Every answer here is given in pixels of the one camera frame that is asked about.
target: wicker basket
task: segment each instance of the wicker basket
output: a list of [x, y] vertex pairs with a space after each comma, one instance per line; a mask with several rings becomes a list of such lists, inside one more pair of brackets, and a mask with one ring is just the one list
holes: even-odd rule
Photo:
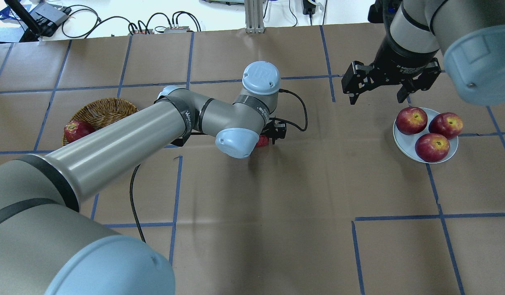
[[[69, 122], [72, 120], [85, 121], [90, 123], [94, 129], [98, 130], [126, 116], [134, 114], [137, 111], [138, 108], [132, 104], [132, 102], [126, 101], [125, 99], [104, 98], [82, 107], [70, 118]], [[64, 134], [61, 143], [63, 146], [68, 144]]]

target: plate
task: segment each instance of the plate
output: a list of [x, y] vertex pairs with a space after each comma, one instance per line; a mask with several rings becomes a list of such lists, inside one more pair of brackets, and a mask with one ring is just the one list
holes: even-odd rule
[[424, 160], [422, 160], [418, 156], [418, 154], [416, 153], [416, 151], [414, 149], [414, 146], [415, 146], [418, 138], [420, 138], [424, 134], [429, 133], [430, 122], [434, 119], [434, 117], [436, 117], [436, 115], [440, 114], [437, 111], [434, 111], [431, 109], [427, 109], [427, 108], [421, 108], [421, 109], [424, 110], [425, 113], [427, 113], [427, 120], [428, 120], [427, 127], [425, 127], [425, 129], [423, 131], [421, 131], [420, 133], [413, 134], [411, 136], [406, 136], [405, 134], [400, 132], [400, 130], [398, 130], [398, 127], [396, 127], [396, 120], [394, 120], [394, 125], [392, 128], [392, 135], [394, 137], [394, 142], [396, 143], [396, 145], [398, 146], [398, 149], [400, 149], [400, 151], [402, 151], [406, 156], [408, 156], [409, 158], [411, 158], [417, 162], [429, 163], [429, 164], [436, 164], [436, 163], [445, 162], [448, 159], [450, 159], [452, 156], [454, 156], [454, 153], [456, 153], [456, 150], [458, 149], [458, 136], [449, 140], [449, 144], [451, 145], [451, 147], [449, 148], [449, 153], [441, 161], [438, 161], [438, 162], [425, 162]]

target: robotic arm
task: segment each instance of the robotic arm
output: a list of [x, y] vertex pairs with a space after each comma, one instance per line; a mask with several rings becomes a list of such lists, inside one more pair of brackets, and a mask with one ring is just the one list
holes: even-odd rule
[[369, 21], [384, 23], [387, 35], [374, 62], [353, 61], [342, 78], [351, 104], [382, 85], [401, 84], [400, 103], [430, 89], [440, 49], [464, 101], [505, 102], [505, 0], [376, 0]]
[[193, 129], [248, 157], [277, 107], [280, 73], [257, 61], [242, 81], [234, 104], [167, 86], [149, 108], [0, 166], [0, 294], [174, 294], [163, 256], [78, 214], [79, 204]]

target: power adapter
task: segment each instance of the power adapter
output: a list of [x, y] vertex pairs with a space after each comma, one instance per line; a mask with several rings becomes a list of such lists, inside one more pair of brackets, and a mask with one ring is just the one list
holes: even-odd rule
[[303, 14], [313, 15], [316, 13], [316, 5], [312, 4], [308, 0], [303, 0]]

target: plate of apples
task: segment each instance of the plate of apples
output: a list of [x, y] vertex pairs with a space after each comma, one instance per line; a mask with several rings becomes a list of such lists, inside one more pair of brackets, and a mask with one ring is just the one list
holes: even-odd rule
[[394, 142], [406, 156], [421, 163], [441, 163], [458, 149], [458, 135], [464, 124], [455, 113], [408, 107], [402, 109], [392, 134]]

